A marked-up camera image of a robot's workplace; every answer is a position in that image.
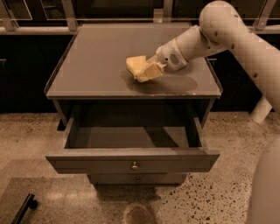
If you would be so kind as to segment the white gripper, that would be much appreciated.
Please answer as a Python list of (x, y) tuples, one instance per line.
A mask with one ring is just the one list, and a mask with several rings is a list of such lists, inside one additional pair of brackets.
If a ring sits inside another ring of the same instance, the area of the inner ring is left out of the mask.
[(164, 69), (178, 71), (188, 65), (179, 50), (177, 40), (174, 38), (167, 44), (160, 46), (154, 56), (148, 59), (149, 63), (142, 63), (136, 70), (135, 79), (146, 82), (160, 77)]

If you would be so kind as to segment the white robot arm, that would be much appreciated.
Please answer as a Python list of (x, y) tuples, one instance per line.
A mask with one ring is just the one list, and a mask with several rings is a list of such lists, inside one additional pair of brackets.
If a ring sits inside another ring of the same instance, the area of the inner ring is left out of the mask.
[[(275, 111), (280, 109), (280, 52), (255, 35), (242, 22), (235, 8), (225, 1), (207, 4), (199, 24), (167, 44), (150, 59), (134, 65), (136, 80), (145, 82), (161, 76), (165, 69), (177, 71), (198, 57), (229, 50)], [(253, 178), (248, 224), (280, 224), (280, 138), (260, 156)]]

